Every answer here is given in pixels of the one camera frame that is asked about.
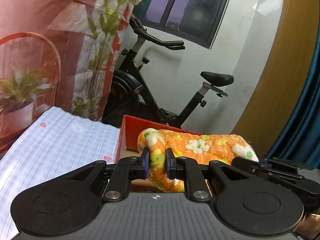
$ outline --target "orange floral fabric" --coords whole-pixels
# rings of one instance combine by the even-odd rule
[[[170,130],[143,130],[138,137],[138,150],[150,150],[149,180],[166,192],[184,191],[183,181],[168,179],[165,168],[165,149],[172,148],[175,157],[186,156],[199,164],[219,160],[227,164],[236,156],[259,161],[250,145],[239,135],[193,135]]]

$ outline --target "bed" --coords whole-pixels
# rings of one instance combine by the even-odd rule
[[[10,216],[14,197],[23,190],[95,160],[116,162],[119,129],[51,107],[0,160],[0,240],[17,228]]]

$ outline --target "gray ribbed surface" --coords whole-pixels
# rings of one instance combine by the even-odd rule
[[[130,193],[118,203],[107,203],[86,227],[50,240],[252,240],[224,226],[209,206],[186,199],[183,193]],[[40,240],[18,235],[14,240]],[[296,240],[292,234],[264,240]]]
[[[313,171],[298,169],[298,174],[304,176],[306,179],[320,183],[320,170],[318,169],[314,169]]]

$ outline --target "red cardboard box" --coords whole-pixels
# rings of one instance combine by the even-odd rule
[[[154,128],[154,129],[166,129],[175,132],[184,132],[190,134],[200,135],[198,133],[186,131],[183,129],[175,128],[172,126],[151,122],[148,120],[140,119],[138,117],[125,115],[122,119],[121,129],[120,129],[120,136],[118,142],[118,149],[116,160],[118,161],[119,158],[128,156],[126,154],[127,150],[131,152],[138,152],[137,141],[139,134],[147,129],[147,128]]]
[[[120,158],[128,156],[140,156],[138,153],[137,141],[139,134],[147,129],[166,129],[175,132],[184,132],[200,135],[198,133],[189,132],[172,126],[151,122],[148,120],[140,119],[134,116],[125,115],[122,119],[120,136],[118,141],[118,149],[116,153],[116,161]],[[131,183],[131,192],[162,192],[150,180],[136,179]]]

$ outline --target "adjustment knob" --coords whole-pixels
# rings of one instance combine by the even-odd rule
[[[123,51],[121,52],[121,54],[122,54],[123,56],[127,55],[127,54],[128,54],[128,50],[127,50],[127,49],[123,49]]]
[[[207,101],[202,100],[201,103],[200,103],[200,106],[201,107],[205,107],[206,104],[207,104]]]
[[[144,64],[148,64],[148,63],[150,62],[150,60],[149,60],[148,58],[146,58],[146,57],[143,57],[143,58],[142,58],[142,62],[143,62]]]

